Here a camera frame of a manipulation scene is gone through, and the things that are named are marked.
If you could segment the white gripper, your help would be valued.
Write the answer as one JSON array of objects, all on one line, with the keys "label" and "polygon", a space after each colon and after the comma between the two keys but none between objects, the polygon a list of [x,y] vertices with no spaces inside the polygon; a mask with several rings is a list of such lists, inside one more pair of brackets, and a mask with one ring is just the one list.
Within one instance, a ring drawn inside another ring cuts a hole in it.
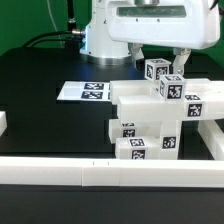
[{"label": "white gripper", "polygon": [[184,75],[191,49],[214,46],[220,38],[218,6],[214,0],[106,0],[106,22],[110,37],[128,42],[136,69],[144,61],[142,44],[177,47],[173,73]]}]

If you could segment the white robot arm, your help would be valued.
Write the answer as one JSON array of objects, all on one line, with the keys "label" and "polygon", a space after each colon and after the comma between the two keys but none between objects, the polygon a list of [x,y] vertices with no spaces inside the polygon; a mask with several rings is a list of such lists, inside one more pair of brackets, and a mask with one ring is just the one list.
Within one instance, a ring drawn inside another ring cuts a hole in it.
[{"label": "white robot arm", "polygon": [[171,47],[173,71],[184,73],[190,52],[220,38],[219,0],[92,0],[82,57],[101,65],[144,58],[144,45]]}]

